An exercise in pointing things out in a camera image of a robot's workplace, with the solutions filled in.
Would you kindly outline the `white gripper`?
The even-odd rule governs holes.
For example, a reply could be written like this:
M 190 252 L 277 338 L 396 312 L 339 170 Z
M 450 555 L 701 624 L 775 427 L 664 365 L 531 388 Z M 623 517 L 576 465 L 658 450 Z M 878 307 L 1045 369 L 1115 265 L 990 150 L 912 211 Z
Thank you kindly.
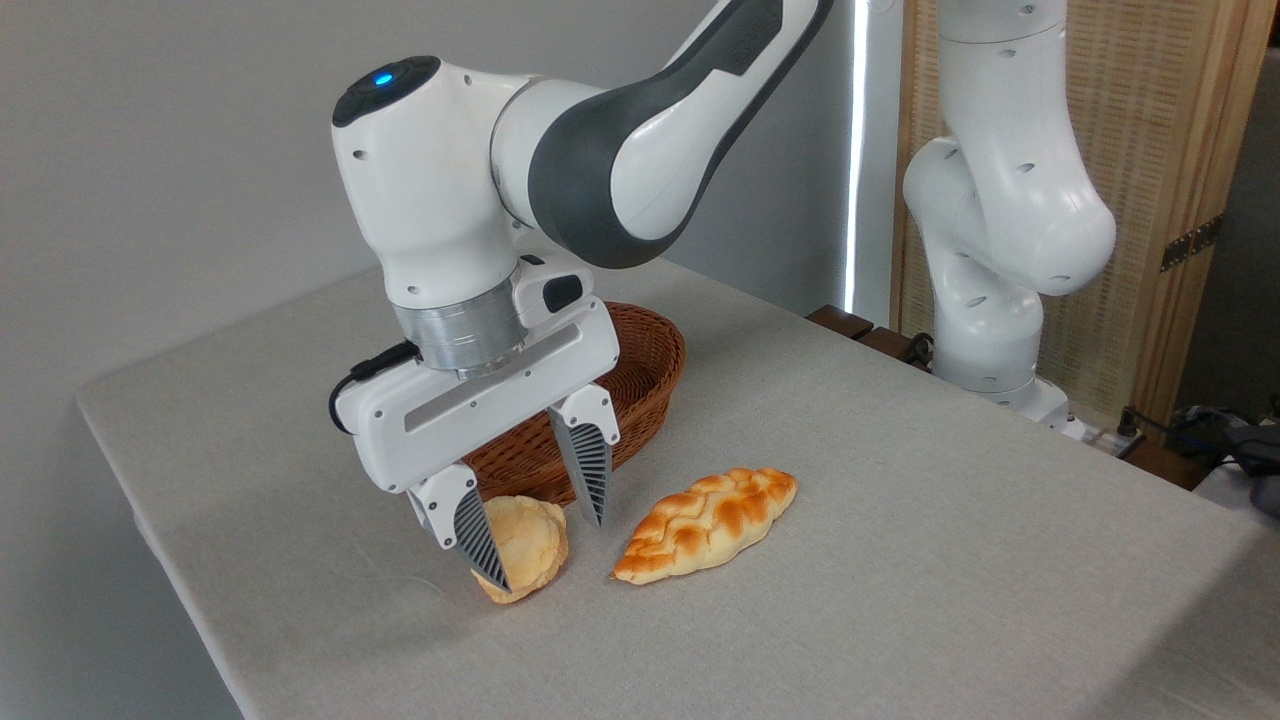
M 620 441 L 611 393 L 593 383 L 620 356 L 607 307 L 572 306 L 531 337 L 492 374 L 461 379 L 408 360 L 349 386 L 335 402 L 374 484 L 408 489 L 422 528 L 502 592 L 509 583 L 477 479 L 457 461 L 548 407 L 580 511 L 602 527 Z

